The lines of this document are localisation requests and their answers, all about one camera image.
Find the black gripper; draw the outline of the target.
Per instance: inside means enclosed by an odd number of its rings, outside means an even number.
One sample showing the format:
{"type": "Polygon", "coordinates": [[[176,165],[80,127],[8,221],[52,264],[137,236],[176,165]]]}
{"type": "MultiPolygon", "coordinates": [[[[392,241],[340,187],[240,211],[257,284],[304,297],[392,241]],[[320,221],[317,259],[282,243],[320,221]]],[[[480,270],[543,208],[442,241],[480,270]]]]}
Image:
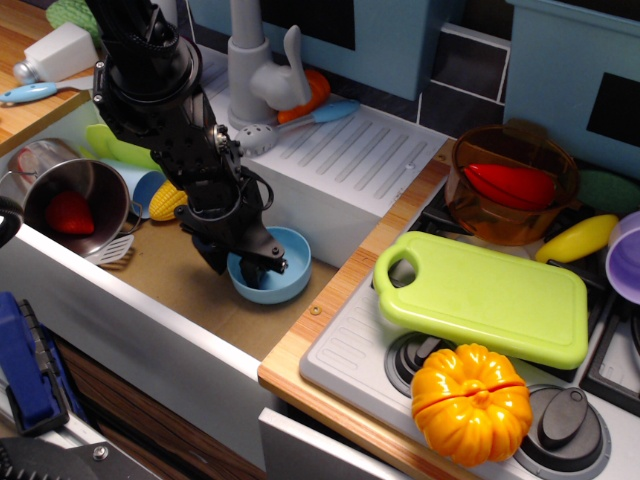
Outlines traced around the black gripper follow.
{"type": "Polygon", "coordinates": [[[259,175],[241,172],[238,177],[224,174],[203,180],[175,175],[173,183],[187,194],[187,204],[175,209],[176,217],[217,274],[226,272],[230,253],[241,258],[241,276],[253,289],[262,288],[268,272],[286,271],[285,249],[262,221],[274,192],[259,175]]]}

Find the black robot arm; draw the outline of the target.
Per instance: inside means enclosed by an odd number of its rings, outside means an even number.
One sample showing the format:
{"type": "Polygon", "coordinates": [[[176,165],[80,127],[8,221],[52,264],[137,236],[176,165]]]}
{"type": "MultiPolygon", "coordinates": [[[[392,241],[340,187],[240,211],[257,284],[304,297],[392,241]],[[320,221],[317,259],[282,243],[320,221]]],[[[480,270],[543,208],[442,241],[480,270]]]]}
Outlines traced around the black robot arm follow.
{"type": "Polygon", "coordinates": [[[104,63],[94,70],[94,104],[117,139],[150,151],[166,178],[187,195],[174,213],[218,273],[227,257],[255,287],[285,272],[284,247],[262,213],[272,200],[264,181],[241,163],[239,142],[218,124],[200,84],[202,56],[150,1],[91,1],[104,63]]]}

